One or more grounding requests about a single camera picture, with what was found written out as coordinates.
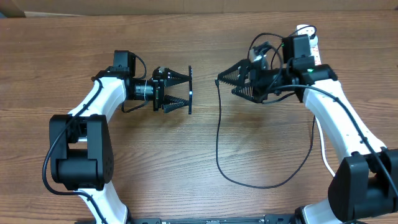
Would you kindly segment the black smartphone lit screen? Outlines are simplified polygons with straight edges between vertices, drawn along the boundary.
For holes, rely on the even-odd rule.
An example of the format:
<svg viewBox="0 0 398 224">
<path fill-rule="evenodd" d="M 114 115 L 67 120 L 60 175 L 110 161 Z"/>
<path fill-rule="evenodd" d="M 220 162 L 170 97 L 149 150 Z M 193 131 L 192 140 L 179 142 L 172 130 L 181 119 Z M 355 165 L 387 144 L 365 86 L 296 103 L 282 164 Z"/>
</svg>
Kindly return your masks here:
<svg viewBox="0 0 398 224">
<path fill-rule="evenodd" d="M 193 70 L 192 66 L 188 66 L 188 74 L 190 77 L 190 80 L 188 82 L 189 84 L 189 100 L 188 100 L 188 114 L 192 114 L 192 103 L 193 103 Z"/>
</svg>

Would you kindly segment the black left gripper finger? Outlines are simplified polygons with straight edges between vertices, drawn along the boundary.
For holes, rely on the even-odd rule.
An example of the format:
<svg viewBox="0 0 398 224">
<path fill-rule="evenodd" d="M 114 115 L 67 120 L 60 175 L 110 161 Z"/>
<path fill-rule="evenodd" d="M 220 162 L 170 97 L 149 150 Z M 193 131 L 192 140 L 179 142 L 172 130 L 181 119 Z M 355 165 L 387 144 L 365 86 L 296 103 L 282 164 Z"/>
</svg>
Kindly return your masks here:
<svg viewBox="0 0 398 224">
<path fill-rule="evenodd" d="M 162 109 L 164 113 L 169 113 L 173 110 L 188 106 L 189 101 L 183 98 L 178 98 L 170 95 L 164 96 L 164 103 L 162 104 Z"/>
<path fill-rule="evenodd" d="M 179 85 L 181 83 L 190 81 L 190 76 L 183 75 L 183 74 L 173 71 L 169 68 L 165 68 L 164 75 L 165 75 L 165 77 L 164 77 L 164 86 L 165 87 Z"/>
</svg>

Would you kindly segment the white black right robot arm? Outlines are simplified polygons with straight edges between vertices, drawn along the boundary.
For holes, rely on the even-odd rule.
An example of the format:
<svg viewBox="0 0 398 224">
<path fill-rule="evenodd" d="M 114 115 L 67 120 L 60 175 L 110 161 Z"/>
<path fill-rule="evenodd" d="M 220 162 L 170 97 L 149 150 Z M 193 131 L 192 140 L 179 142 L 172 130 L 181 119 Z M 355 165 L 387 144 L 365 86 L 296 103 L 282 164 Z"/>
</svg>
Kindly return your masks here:
<svg viewBox="0 0 398 224">
<path fill-rule="evenodd" d="M 279 68 L 268 67 L 271 45 L 252 47 L 248 57 L 221 72 L 217 82 L 233 86 L 233 94 L 267 103 L 273 93 L 289 91 L 315 116 L 339 159 L 321 202 L 296 209 L 291 223 L 351 223 L 397 211 L 397 151 L 390 150 L 366 127 L 347 100 L 332 68 L 315 60 L 314 36 L 282 39 Z"/>
</svg>

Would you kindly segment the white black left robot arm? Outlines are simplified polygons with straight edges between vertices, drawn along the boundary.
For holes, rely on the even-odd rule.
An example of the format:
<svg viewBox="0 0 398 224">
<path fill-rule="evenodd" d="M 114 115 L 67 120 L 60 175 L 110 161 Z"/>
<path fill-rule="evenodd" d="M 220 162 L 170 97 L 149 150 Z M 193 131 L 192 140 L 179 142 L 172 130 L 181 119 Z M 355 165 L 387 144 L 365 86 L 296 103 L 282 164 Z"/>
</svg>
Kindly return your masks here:
<svg viewBox="0 0 398 224">
<path fill-rule="evenodd" d="M 156 68 L 151 78 L 137 78 L 141 58 L 128 50 L 114 52 L 113 64 L 92 77 L 93 88 L 68 114 L 49 121 L 50 148 L 42 167 L 42 181 L 54 195 L 82 198 L 94 216 L 93 223 L 133 223 L 111 181 L 114 154 L 108 123 L 127 100 L 139 100 L 153 110 L 169 113 L 192 107 L 187 100 L 165 94 L 165 89 L 191 84 L 193 73 L 183 75 L 166 67 Z"/>
</svg>

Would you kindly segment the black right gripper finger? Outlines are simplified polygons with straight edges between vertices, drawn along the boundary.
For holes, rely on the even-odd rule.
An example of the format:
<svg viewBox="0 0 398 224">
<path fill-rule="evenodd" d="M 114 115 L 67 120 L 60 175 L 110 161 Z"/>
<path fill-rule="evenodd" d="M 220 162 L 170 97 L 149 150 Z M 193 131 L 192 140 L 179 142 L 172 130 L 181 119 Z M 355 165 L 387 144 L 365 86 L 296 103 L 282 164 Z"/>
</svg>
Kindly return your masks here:
<svg viewBox="0 0 398 224">
<path fill-rule="evenodd" d="M 254 86 L 238 86 L 231 90 L 231 93 L 244 98 L 253 103 L 262 103 L 264 101 L 264 92 Z"/>
<path fill-rule="evenodd" d="M 233 86 L 244 86 L 248 78 L 251 63 L 249 59 L 242 59 L 229 69 L 218 74 L 218 80 Z"/>
</svg>

